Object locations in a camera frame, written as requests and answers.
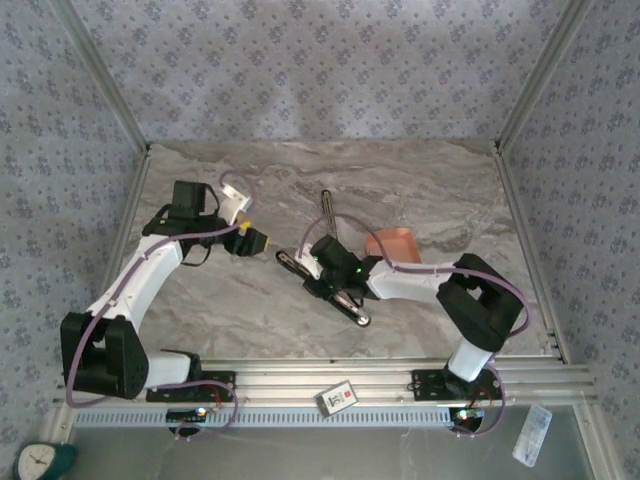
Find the wall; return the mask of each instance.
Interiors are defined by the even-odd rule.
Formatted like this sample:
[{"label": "wall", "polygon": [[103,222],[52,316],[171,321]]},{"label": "wall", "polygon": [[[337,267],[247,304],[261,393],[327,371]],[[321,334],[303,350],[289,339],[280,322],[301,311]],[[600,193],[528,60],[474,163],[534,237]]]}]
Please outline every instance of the wall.
[{"label": "wall", "polygon": [[145,136],[495,137],[566,0],[75,0]]},{"label": "wall", "polygon": [[48,3],[0,2],[0,478],[96,293],[138,153]]},{"label": "wall", "polygon": [[510,153],[572,359],[640,478],[640,5],[598,1]]}]

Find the gray marble tabletop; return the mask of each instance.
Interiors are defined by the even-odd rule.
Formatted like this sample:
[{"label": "gray marble tabletop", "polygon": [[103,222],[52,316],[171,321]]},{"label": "gray marble tabletop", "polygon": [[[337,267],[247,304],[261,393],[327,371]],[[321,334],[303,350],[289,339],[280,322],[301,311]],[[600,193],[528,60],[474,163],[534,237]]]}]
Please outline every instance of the gray marble tabletop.
[{"label": "gray marble tabletop", "polygon": [[[300,279],[275,262],[276,250],[297,246],[320,216],[320,191],[328,188],[337,212],[375,229],[408,227],[425,263],[454,261],[463,252],[483,257],[522,289],[536,312],[531,327],[510,339],[503,353],[548,353],[502,184],[492,157],[482,150],[415,140],[153,145],[128,255],[142,227],[171,201],[175,180],[218,188],[219,175],[230,168],[255,182],[254,225],[270,236],[272,246],[253,258],[218,247],[202,267],[178,268],[147,312],[140,331],[145,347],[205,358],[447,357],[460,335],[437,302],[370,301],[373,322],[363,329],[311,297]],[[337,223],[341,242],[364,254],[364,231],[341,219]],[[312,240],[325,233],[321,223]],[[191,255],[192,261],[202,258],[198,249]]]}]

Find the teal clock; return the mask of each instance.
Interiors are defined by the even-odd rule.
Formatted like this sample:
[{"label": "teal clock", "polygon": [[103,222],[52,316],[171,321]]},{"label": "teal clock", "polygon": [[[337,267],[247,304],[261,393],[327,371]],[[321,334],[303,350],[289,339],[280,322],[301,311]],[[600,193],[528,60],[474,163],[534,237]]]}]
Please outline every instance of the teal clock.
[{"label": "teal clock", "polygon": [[72,445],[31,442],[23,446],[13,464],[14,480],[57,480],[75,462],[78,449]]}]

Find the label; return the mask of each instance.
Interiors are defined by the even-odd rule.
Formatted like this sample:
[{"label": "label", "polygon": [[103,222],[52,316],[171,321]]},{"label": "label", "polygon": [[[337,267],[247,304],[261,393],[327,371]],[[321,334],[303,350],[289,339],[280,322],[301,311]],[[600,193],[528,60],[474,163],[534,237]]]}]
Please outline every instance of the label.
[{"label": "label", "polygon": [[325,418],[358,403],[358,398],[348,380],[319,393],[315,399],[320,413]]},{"label": "label", "polygon": [[533,467],[536,464],[552,416],[549,410],[540,405],[531,407],[513,449],[513,458],[527,467]]}]

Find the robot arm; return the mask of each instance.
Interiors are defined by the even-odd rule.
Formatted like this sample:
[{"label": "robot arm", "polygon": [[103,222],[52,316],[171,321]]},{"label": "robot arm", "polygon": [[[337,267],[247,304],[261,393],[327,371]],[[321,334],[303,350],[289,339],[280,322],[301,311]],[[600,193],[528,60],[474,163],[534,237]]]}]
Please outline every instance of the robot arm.
[{"label": "robot arm", "polygon": [[[267,237],[249,224],[217,237],[182,238],[229,227],[251,199],[225,185],[225,199],[215,213],[203,215],[209,185],[178,181],[173,200],[144,227],[136,252],[115,282],[84,313],[69,313],[60,327],[65,381],[80,338],[98,312],[108,310],[92,332],[82,353],[74,389],[90,393],[135,398],[143,389],[198,380],[199,358],[187,352],[145,351],[138,332],[152,300],[193,246],[210,249],[221,243],[234,255],[264,251]],[[165,242],[151,253],[150,248]]]},{"label": "robot arm", "polygon": [[[365,298],[438,300],[463,336],[442,372],[447,388],[455,395],[471,388],[485,364],[500,351],[523,308],[517,297],[495,283],[451,273],[465,269],[502,279],[473,254],[464,254],[452,264],[398,263],[391,267],[382,257],[360,260],[327,235],[313,246],[305,245],[295,259],[284,252],[278,252],[277,258],[290,270],[289,264],[296,264],[296,273],[305,279],[305,288],[315,296],[334,305],[337,298],[350,303],[349,308],[340,310],[347,315],[357,310],[356,315],[349,316],[360,326],[370,322],[361,309]],[[448,273],[421,274],[434,270]]]}]

